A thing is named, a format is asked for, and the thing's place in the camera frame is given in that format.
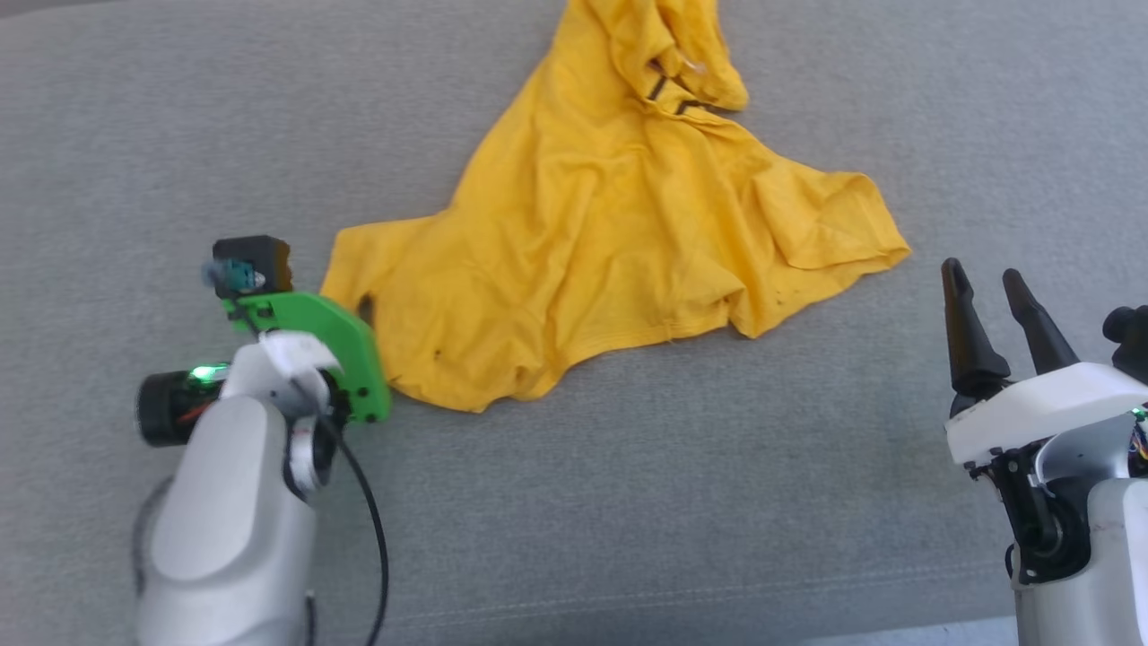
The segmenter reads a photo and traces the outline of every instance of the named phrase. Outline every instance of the green light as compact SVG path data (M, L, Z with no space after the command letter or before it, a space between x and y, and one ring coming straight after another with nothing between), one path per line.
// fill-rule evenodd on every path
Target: green light
M192 369L191 376L197 382L222 382L227 379L227 365L197 366Z

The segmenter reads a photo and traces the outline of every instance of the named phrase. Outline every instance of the yellow shirt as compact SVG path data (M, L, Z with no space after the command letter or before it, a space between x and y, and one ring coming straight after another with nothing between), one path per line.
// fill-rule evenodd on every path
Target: yellow shirt
M747 100L716 0L571 0L450 205L341 231L323 294L370 310L391 387L481 412L612 350L757 337L908 255L869 178L706 109Z

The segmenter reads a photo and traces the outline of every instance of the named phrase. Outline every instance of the green plastic part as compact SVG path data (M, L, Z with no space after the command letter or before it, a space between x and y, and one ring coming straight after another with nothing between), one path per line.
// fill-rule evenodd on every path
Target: green plastic part
M239 305L251 314L259 332L272 328L311 333L326 344L339 360L342 373L333 372L340 390L347 391L354 422L382 422L390 415L390 391L379 365L374 333L359 317L331 298L308 291L280 291L240 296ZM223 301L238 330L249 332L247 322L233 314L230 301Z

